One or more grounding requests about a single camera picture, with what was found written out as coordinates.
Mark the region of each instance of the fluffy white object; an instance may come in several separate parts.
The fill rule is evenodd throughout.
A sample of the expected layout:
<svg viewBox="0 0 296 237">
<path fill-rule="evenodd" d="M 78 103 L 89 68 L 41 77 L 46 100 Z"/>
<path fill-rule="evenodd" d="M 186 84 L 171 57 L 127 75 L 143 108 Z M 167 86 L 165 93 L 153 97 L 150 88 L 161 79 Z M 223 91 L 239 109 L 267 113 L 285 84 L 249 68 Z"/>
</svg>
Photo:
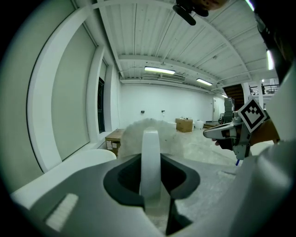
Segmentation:
<svg viewBox="0 0 296 237">
<path fill-rule="evenodd" d="M 184 158 L 182 133 L 176 131 L 172 124 L 152 118 L 135 122 L 125 129 L 120 141 L 118 158 L 142 152 L 143 132 L 148 127 L 154 127 L 158 131 L 161 153 Z"/>
</svg>

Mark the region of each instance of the ceiling light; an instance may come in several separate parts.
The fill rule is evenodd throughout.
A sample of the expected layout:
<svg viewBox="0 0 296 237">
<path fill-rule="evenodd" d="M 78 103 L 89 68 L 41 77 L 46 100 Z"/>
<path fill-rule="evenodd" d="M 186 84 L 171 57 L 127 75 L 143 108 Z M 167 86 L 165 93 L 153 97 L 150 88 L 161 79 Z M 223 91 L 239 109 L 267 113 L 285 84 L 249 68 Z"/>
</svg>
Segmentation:
<svg viewBox="0 0 296 237">
<path fill-rule="evenodd" d="M 253 4 L 250 2 L 250 0 L 246 0 L 246 2 L 250 6 L 251 10 L 254 11 Z"/>
<path fill-rule="evenodd" d="M 271 56 L 271 52 L 268 50 L 267 51 L 267 58 L 268 58 L 268 70 L 273 70 L 274 69 L 274 62 Z"/>
<path fill-rule="evenodd" d="M 202 79 L 200 79 L 200 78 L 198 78 L 196 81 L 201 82 L 201 83 L 203 83 L 203 84 L 206 84 L 206 85 L 208 85 L 208 86 L 211 86 L 211 85 L 212 85 L 212 83 L 209 83 L 209 82 L 207 82 L 207 81 L 204 81 L 204 80 L 202 80 Z"/>
<path fill-rule="evenodd" d="M 167 74 L 171 74 L 171 75 L 175 74 L 175 71 L 172 71 L 172 70 L 158 69 L 158 68 L 152 68 L 152 67 L 145 67 L 145 71 L 167 73 Z"/>
</svg>

